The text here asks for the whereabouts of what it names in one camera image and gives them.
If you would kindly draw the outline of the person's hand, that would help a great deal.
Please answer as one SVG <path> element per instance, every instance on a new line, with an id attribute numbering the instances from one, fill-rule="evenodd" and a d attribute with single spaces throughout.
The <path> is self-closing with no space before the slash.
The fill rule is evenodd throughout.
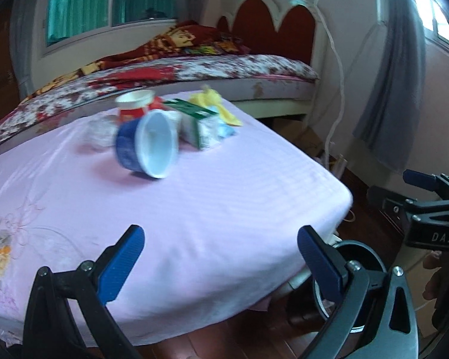
<path id="1" fill-rule="evenodd" d="M 423 260 L 423 268 L 435 270 L 423 291 L 423 298 L 430 301 L 439 297 L 442 286 L 449 281 L 449 253 L 432 251 Z"/>

